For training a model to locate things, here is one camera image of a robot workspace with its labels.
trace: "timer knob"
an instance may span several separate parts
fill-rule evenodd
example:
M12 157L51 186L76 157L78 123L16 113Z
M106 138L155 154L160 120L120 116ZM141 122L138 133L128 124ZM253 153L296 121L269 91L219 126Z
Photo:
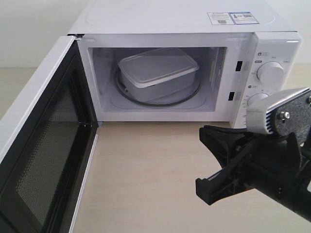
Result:
M268 97L269 95L265 94L265 93L258 93L255 94L253 96L251 96L248 101L247 101L247 106L250 106L253 102L257 101L257 100L261 100L264 99L266 97Z
M265 85L275 85L281 81L283 76L283 67L278 62L267 62L257 71L258 79Z

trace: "open microwave door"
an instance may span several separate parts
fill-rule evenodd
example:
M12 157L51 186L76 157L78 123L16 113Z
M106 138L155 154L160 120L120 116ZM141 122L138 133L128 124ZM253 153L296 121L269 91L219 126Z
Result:
M0 121L0 232L70 230L97 127L77 42L61 37Z

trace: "container lid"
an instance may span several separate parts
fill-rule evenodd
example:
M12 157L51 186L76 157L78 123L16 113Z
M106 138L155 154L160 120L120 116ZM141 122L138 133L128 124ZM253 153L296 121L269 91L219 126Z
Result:
M137 88L145 88L199 69L198 64L178 48L161 48L127 57L119 62L122 74Z

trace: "microwave oven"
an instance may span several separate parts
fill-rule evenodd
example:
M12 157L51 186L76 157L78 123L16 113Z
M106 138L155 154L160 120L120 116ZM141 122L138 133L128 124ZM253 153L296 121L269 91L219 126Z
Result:
M92 0L0 121L0 231L72 232L102 122L245 128L300 44L262 0Z

